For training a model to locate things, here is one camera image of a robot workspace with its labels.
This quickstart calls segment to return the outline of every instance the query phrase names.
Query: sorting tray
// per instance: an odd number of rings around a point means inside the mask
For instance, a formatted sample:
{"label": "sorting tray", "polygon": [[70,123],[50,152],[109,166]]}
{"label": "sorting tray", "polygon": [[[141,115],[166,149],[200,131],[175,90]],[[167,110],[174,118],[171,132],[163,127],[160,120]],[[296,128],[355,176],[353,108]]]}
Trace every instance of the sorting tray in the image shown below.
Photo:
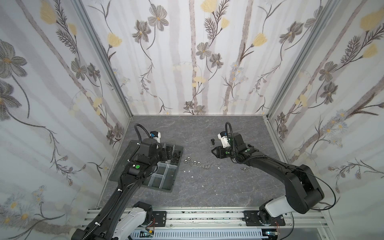
{"label": "sorting tray", "polygon": [[[137,147],[137,140],[131,140],[128,147],[124,150],[122,156],[113,169],[109,180],[117,182],[120,174],[125,169],[128,159]],[[183,154],[183,147],[174,144],[162,144],[166,149],[167,161],[161,161],[157,163],[157,170],[142,184],[142,187],[148,187],[151,189],[161,190],[165,192],[172,192],[172,188],[176,179],[176,174],[179,169],[180,160]]]}

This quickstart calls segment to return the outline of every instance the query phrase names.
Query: gray marble surface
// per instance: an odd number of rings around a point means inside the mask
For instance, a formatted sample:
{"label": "gray marble surface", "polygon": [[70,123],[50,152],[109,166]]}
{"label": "gray marble surface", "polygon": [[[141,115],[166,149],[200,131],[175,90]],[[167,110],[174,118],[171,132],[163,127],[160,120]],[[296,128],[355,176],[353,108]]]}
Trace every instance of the gray marble surface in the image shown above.
{"label": "gray marble surface", "polygon": [[[137,139],[135,123],[148,131],[161,132],[161,142],[181,145],[184,153],[172,192],[142,187],[128,206],[142,201],[154,207],[258,207],[285,194],[284,185],[271,175],[255,168],[244,171],[241,168],[245,165],[213,156],[211,149],[221,144],[217,134],[225,130],[227,121],[245,143],[279,159],[261,116],[134,116],[118,157],[130,140]],[[185,164],[187,157],[192,160]],[[193,165],[194,160],[201,162],[201,166]],[[107,182],[99,207],[105,205],[116,186],[116,182]]]}

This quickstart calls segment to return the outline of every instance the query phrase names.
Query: cable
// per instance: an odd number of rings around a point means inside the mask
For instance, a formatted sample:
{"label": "cable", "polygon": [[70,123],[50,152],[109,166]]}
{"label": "cable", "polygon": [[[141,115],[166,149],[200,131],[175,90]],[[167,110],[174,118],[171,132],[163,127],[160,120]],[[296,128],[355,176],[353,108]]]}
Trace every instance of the cable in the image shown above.
{"label": "cable", "polygon": [[291,231],[288,233],[287,236],[283,237],[280,240],[283,240],[283,239],[287,238],[289,235],[291,235],[291,233],[293,232],[293,229],[295,228],[295,220],[293,219],[293,214],[292,213],[291,213],[291,215],[292,215],[292,228],[291,228]]}
{"label": "cable", "polygon": [[333,193],[333,197],[334,197],[334,203],[333,203],[330,207],[328,207],[328,208],[324,208],[324,209],[311,209],[311,210],[320,210],[320,211],[324,211],[324,210],[329,210],[329,209],[333,208],[333,207],[336,205],[336,201],[337,201],[337,200],[336,200],[336,194],[335,194],[335,192],[333,191],[332,187],[328,185],[328,183],[326,183],[325,181],[323,181],[321,178],[318,178],[318,177],[316,177],[315,175],[310,174],[310,173],[308,173],[308,172],[306,172],[306,171],[303,171],[303,170],[300,170],[300,169],[293,169],[293,168],[290,168],[290,167],[287,167],[287,168],[292,169],[292,170],[297,170],[297,171],[300,171],[300,172],[303,172],[303,173],[306,173],[306,174],[309,174],[309,175],[311,175],[311,176],[313,176],[313,177],[319,179],[320,181],[322,181],[323,183],[325,183],[325,184],[328,186],[328,188],[332,191],[332,193]]}

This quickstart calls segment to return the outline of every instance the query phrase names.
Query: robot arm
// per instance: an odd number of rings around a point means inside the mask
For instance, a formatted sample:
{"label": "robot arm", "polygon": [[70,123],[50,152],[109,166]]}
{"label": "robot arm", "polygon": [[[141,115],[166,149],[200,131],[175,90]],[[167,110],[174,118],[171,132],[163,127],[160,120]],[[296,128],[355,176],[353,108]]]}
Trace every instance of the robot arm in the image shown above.
{"label": "robot arm", "polygon": [[150,176],[159,161],[166,161],[166,150],[153,138],[141,141],[137,159],[130,161],[118,181],[118,187],[102,208],[97,217],[85,228],[77,229],[72,240],[121,240],[127,239],[131,232],[140,225],[149,225],[153,219],[152,206],[138,202],[132,211],[120,221],[127,202],[131,199],[136,190]]}
{"label": "robot arm", "polygon": [[219,146],[212,150],[217,158],[229,157],[232,161],[261,169],[285,185],[285,196],[268,201],[260,207],[259,221],[262,224],[269,225],[274,222],[275,217],[288,212],[304,214],[324,198],[324,193],[316,178],[310,175],[313,173],[308,166],[286,164],[268,157],[250,144],[246,145],[239,133],[227,137],[228,133],[225,131],[222,135],[225,135],[228,144],[224,144],[227,147]]}

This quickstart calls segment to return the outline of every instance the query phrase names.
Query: floral wallpaper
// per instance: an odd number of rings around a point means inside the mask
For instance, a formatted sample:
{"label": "floral wallpaper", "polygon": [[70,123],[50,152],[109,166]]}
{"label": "floral wallpaper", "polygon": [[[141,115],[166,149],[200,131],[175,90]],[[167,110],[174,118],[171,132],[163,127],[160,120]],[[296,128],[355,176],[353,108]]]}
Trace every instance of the floral wallpaper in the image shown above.
{"label": "floral wallpaper", "polygon": [[82,0],[133,114],[266,114],[324,0]]}
{"label": "floral wallpaper", "polygon": [[70,2],[0,3],[0,231],[70,239],[128,118]]}
{"label": "floral wallpaper", "polygon": [[290,160],[333,187],[323,214],[339,240],[382,239],[383,52],[383,2],[341,1],[269,116]]}

